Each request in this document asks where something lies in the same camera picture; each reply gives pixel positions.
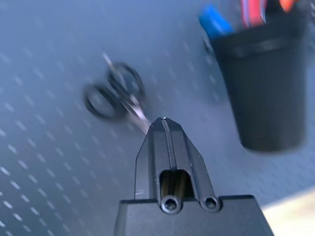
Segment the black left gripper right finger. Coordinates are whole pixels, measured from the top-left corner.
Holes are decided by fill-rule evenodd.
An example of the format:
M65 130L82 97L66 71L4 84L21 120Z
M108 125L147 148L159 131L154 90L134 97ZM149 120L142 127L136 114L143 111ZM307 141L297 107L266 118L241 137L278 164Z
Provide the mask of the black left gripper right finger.
M221 204L215 196L205 162L185 134L183 128L169 118L163 119L163 126L170 144L170 167L189 175L194 198L208 212L217 212Z

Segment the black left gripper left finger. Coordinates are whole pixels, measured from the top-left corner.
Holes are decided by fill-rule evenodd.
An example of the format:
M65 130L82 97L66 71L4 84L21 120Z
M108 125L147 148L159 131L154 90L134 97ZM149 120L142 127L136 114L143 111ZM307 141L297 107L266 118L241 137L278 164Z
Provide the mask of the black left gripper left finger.
M175 195L177 163L167 118L156 119L136 157L134 198L154 200L166 214L181 210L181 200Z

